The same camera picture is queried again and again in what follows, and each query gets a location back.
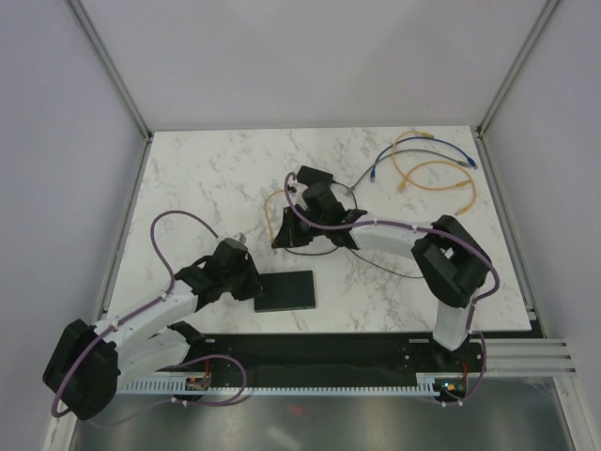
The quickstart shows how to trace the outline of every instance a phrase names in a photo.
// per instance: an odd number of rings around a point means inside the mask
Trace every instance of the table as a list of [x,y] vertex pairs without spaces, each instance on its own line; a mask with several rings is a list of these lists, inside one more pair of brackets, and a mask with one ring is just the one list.
[[[437,300],[424,280],[399,277],[375,268],[346,249],[324,257],[296,257],[270,249],[263,213],[265,199],[283,187],[284,177],[306,164],[334,174],[350,185],[401,132],[411,128],[345,128],[236,130],[207,132],[157,132],[135,205],[123,257],[118,269],[109,313],[117,313],[159,290],[167,274],[154,255],[149,226],[164,210],[193,212],[214,226],[221,238],[240,232],[247,238],[259,272],[313,270],[317,308],[292,312],[255,313],[253,301],[238,302],[229,295],[186,320],[202,333],[296,332],[418,332],[431,331]],[[476,162],[479,157],[469,127],[419,127],[437,138],[464,149]],[[414,140],[399,148],[433,149],[461,159],[456,150],[430,141]],[[406,153],[400,164],[437,159]],[[495,206],[482,169],[470,171],[478,196],[474,206],[458,220],[488,252],[501,275],[501,289],[478,304],[473,327],[487,331],[530,330],[530,323]],[[423,184],[459,182],[464,175],[447,166],[428,166],[414,178]],[[378,178],[356,190],[359,207],[380,217],[408,222],[432,222],[453,214],[470,200],[471,187],[431,193],[413,186],[398,192],[400,178],[391,159],[378,166]],[[339,200],[352,206],[345,190],[334,187]],[[270,214],[279,229],[285,199],[273,198]],[[157,240],[174,268],[188,266],[212,254],[216,240],[195,221],[164,218]],[[300,252],[332,248],[316,239]],[[419,275],[408,259],[360,251],[362,257],[396,272]],[[492,285],[488,276],[485,287]]]

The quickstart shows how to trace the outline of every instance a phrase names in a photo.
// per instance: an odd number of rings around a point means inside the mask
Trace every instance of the white marble table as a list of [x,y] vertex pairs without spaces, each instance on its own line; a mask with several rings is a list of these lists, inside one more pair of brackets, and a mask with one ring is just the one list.
[[[224,295],[217,303],[188,317],[203,333],[290,332],[414,332],[432,330],[436,298],[423,280],[389,274],[340,249],[325,257],[274,254],[263,214],[265,198],[281,189],[286,173],[307,164],[334,174],[350,185],[392,140],[408,128],[295,129],[216,132],[157,132],[150,150],[125,252],[116,279],[110,313],[117,313],[157,291],[167,274],[150,246],[149,226],[164,210],[191,211],[215,227],[221,237],[246,235],[259,272],[313,270],[317,309],[256,314],[253,302]],[[468,127],[423,127],[463,148],[476,162],[478,154]],[[399,148],[428,148],[461,158],[444,145],[412,141]],[[404,154],[400,163],[433,160],[424,154]],[[501,275],[501,289],[479,303],[474,328],[529,330],[530,324],[485,174],[471,170],[478,187],[474,207],[458,217],[483,246]],[[431,166],[416,173],[422,183],[449,184],[465,176],[447,166]],[[398,174],[389,159],[378,166],[375,183],[363,182],[356,191],[360,208],[381,217],[408,222],[434,221],[453,214],[470,200],[470,186],[430,193],[409,187],[397,191]],[[350,200],[336,191],[345,205]],[[279,229],[285,199],[271,203],[274,228]],[[158,242],[178,269],[200,256],[212,254],[216,241],[195,221],[174,216],[157,227]],[[331,249],[327,239],[315,240],[304,252]],[[416,264],[402,257],[360,252],[363,257],[397,272],[419,274]],[[492,285],[492,277],[486,287]]]

